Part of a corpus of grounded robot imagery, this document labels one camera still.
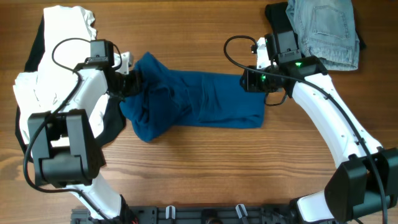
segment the wooden table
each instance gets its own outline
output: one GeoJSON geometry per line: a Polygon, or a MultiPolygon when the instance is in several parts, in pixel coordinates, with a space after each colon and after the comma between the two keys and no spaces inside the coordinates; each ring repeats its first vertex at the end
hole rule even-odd
{"type": "MultiPolygon", "coordinates": [[[[12,85],[23,71],[43,8],[53,4],[0,2],[0,223],[68,223],[71,209],[81,208],[81,203],[70,194],[32,190],[24,181],[22,151],[14,136],[17,103],[12,85]]],[[[264,7],[273,2],[278,1],[88,0],[63,5],[93,11],[98,38],[113,41],[136,59],[151,52],[172,69],[240,75],[243,71],[225,59],[223,44],[232,35],[259,38],[270,33],[264,7]]],[[[359,70],[330,73],[361,124],[386,148],[395,147],[398,3],[356,0],[354,6],[368,48],[360,53],[359,70]]],[[[249,45],[245,40],[231,44],[231,55],[254,64],[249,45]]],[[[270,101],[280,97],[274,94],[270,101]]],[[[104,154],[108,165],[102,174],[129,205],[287,203],[322,190],[335,171],[325,142],[293,100],[266,108],[260,129],[176,126],[148,144],[128,123],[104,154]]],[[[380,223],[381,214],[362,220],[380,223]]],[[[398,209],[389,210],[389,221],[398,223],[398,209]]]]}

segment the white fabric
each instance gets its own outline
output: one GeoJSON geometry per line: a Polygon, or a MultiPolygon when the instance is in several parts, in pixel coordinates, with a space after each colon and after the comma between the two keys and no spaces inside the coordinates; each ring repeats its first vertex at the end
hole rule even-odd
{"type": "MultiPolygon", "coordinates": [[[[72,72],[59,67],[52,61],[54,47],[67,38],[79,37],[86,40],[96,38],[96,29],[91,24],[95,18],[91,11],[80,6],[54,6],[44,9],[44,45],[45,53],[37,72],[20,73],[13,86],[18,105],[21,109],[19,126],[26,144],[29,143],[27,120],[32,113],[55,110],[76,85],[77,77],[72,72]]],[[[84,62],[90,56],[90,44],[81,40],[71,40],[60,45],[55,51],[55,60],[69,68],[84,62]]],[[[108,95],[97,102],[91,116],[90,125],[97,137],[103,131],[103,116],[108,95]]],[[[57,146],[67,145],[68,139],[62,139],[57,146]]]]}

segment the black cable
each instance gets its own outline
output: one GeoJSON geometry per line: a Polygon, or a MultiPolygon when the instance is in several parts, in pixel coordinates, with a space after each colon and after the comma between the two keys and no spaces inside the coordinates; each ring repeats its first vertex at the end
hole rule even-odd
{"type": "Polygon", "coordinates": [[[120,50],[119,50],[118,46],[116,46],[116,44],[113,44],[113,45],[114,45],[114,47],[116,47],[116,50],[118,50],[119,57],[120,57],[120,63],[119,63],[119,65],[113,68],[113,70],[116,71],[117,69],[119,69],[119,68],[122,67],[122,55],[120,54],[120,50]]]}
{"type": "Polygon", "coordinates": [[[363,222],[357,218],[354,218],[354,220],[358,223],[358,224],[363,224],[363,222]]]}
{"type": "Polygon", "coordinates": [[[266,93],[266,97],[264,97],[264,104],[267,106],[279,106],[285,103],[286,98],[287,98],[287,93],[285,93],[284,97],[282,98],[282,100],[280,101],[280,103],[274,103],[274,104],[268,104],[267,103],[267,97],[268,97],[268,93],[266,93]]]}
{"type": "Polygon", "coordinates": [[[28,170],[27,170],[27,163],[28,163],[28,158],[29,158],[29,156],[30,156],[30,152],[32,151],[33,144],[35,143],[35,141],[36,141],[37,137],[39,136],[41,130],[49,123],[49,121],[50,121],[51,119],[53,119],[53,118],[55,117],[55,115],[56,115],[60,110],[62,110],[62,108],[64,108],[64,107],[68,104],[68,102],[70,101],[70,99],[74,96],[74,94],[76,93],[77,89],[79,89],[79,87],[80,87],[80,85],[81,85],[81,81],[82,81],[82,79],[81,79],[81,74],[80,74],[78,71],[76,71],[76,70],[74,70],[74,69],[71,69],[71,68],[68,68],[68,67],[66,67],[66,66],[64,66],[64,65],[61,65],[61,64],[59,64],[58,62],[56,62],[55,59],[54,59],[55,50],[56,50],[61,44],[63,44],[64,42],[67,42],[67,41],[69,41],[69,40],[82,40],[82,41],[85,41],[85,42],[88,42],[88,43],[90,43],[90,41],[85,40],[85,39],[82,39],[82,38],[69,38],[69,39],[65,39],[65,40],[59,42],[59,43],[54,47],[54,49],[53,49],[53,51],[52,51],[52,60],[53,60],[53,62],[54,62],[56,65],[58,65],[59,67],[62,67],[62,68],[64,68],[64,69],[66,69],[66,70],[69,70],[69,71],[75,73],[75,74],[77,75],[77,77],[78,77],[78,79],[77,79],[77,84],[75,85],[75,87],[73,88],[73,90],[69,93],[69,95],[65,98],[65,100],[61,103],[61,105],[60,105],[57,109],[55,109],[55,110],[43,121],[43,123],[39,126],[39,128],[36,130],[36,132],[34,133],[34,135],[31,137],[31,139],[30,139],[30,141],[29,141],[29,145],[28,145],[28,147],[27,147],[27,149],[26,149],[25,156],[24,156],[24,161],[23,161],[24,177],[25,177],[26,182],[29,184],[29,186],[31,186],[33,189],[35,189],[35,190],[37,190],[37,191],[39,191],[39,192],[50,193],[50,194],[51,194],[51,193],[73,192],[73,193],[78,194],[79,197],[82,197],[82,198],[87,202],[87,204],[88,204],[91,208],[94,209],[95,212],[97,212],[99,215],[101,215],[101,217],[104,218],[104,220],[106,220],[106,221],[109,222],[108,218],[106,218],[106,216],[101,212],[101,210],[99,210],[98,208],[96,208],[96,206],[86,197],[85,194],[83,194],[82,191],[76,190],[76,189],[48,190],[48,189],[40,188],[39,186],[36,186],[36,185],[33,183],[33,181],[30,179],[29,173],[28,173],[28,170]]]}
{"type": "Polygon", "coordinates": [[[317,85],[308,82],[306,80],[301,80],[299,78],[295,78],[295,77],[289,77],[289,76],[285,76],[285,75],[279,75],[279,74],[273,74],[273,73],[268,73],[268,72],[263,72],[263,71],[259,71],[256,69],[252,69],[249,67],[246,67],[236,61],[234,61],[227,53],[226,48],[228,46],[228,43],[233,40],[233,39],[249,39],[252,40],[254,42],[254,44],[257,46],[257,42],[256,40],[254,40],[254,38],[246,36],[246,35],[237,35],[234,37],[230,37],[224,44],[224,54],[225,57],[234,65],[249,70],[251,72],[256,72],[256,73],[260,73],[260,74],[264,74],[264,75],[269,75],[269,76],[273,76],[273,77],[280,77],[280,78],[286,78],[286,79],[290,79],[290,80],[294,80],[297,82],[301,82],[304,83],[306,85],[309,85],[310,87],[318,90],[320,93],[322,93],[323,95],[326,96],[326,98],[328,100],[330,100],[334,106],[340,111],[341,115],[343,115],[344,119],[347,120],[348,125],[350,126],[350,128],[353,130],[355,136],[358,138],[358,142],[360,143],[360,145],[362,146],[364,152],[366,153],[366,157],[368,158],[368,161],[371,165],[371,171],[373,172],[375,178],[376,178],[376,182],[377,185],[379,187],[379,192],[380,192],[380,196],[381,196],[381,207],[382,207],[382,218],[383,218],[383,224],[387,224],[388,222],[388,218],[387,218],[387,203],[386,203],[386,196],[384,193],[384,187],[383,187],[383,183],[381,182],[381,178],[380,178],[380,174],[379,171],[376,167],[376,164],[373,161],[372,155],[369,152],[368,147],[366,146],[365,140],[361,137],[360,133],[358,132],[358,130],[356,129],[355,125],[353,124],[352,120],[349,118],[349,116],[347,115],[347,113],[344,111],[344,109],[338,104],[338,102],[329,94],[327,93],[325,90],[322,90],[320,87],[318,87],[317,85]]]}

